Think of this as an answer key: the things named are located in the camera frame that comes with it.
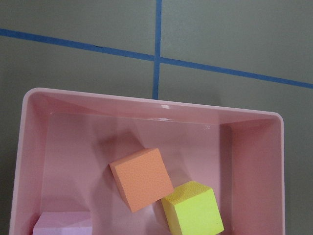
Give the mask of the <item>orange foam block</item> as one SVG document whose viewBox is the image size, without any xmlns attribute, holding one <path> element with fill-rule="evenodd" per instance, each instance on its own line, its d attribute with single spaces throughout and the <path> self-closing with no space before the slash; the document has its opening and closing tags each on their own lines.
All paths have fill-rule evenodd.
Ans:
<svg viewBox="0 0 313 235">
<path fill-rule="evenodd" d="M 109 164 L 123 201 L 136 212 L 174 191 L 157 148 L 145 148 Z"/>
</svg>

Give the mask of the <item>pink foam block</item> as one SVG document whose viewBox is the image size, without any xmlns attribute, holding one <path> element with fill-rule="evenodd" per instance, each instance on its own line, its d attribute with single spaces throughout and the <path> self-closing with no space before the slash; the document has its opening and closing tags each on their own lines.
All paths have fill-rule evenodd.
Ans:
<svg viewBox="0 0 313 235">
<path fill-rule="evenodd" d="M 33 235 L 91 235 L 88 211 L 43 212 L 33 228 Z"/>
</svg>

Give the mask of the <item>yellow foam block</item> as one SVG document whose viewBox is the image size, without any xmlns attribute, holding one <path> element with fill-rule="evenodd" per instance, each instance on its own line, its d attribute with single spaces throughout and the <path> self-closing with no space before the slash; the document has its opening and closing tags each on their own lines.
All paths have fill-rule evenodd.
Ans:
<svg viewBox="0 0 313 235">
<path fill-rule="evenodd" d="M 189 181 L 161 199 L 173 235 L 217 235 L 224 225 L 213 188 Z"/>
</svg>

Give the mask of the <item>pink plastic bin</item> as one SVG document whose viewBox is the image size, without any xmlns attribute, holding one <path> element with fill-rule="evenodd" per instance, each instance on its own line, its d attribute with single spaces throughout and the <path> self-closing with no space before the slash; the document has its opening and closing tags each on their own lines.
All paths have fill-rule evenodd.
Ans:
<svg viewBox="0 0 313 235">
<path fill-rule="evenodd" d="M 34 88 L 22 116 L 9 232 L 84 212 L 95 235 L 168 235 L 158 200 L 213 188 L 225 235 L 283 235 L 284 123 L 273 112 Z"/>
</svg>

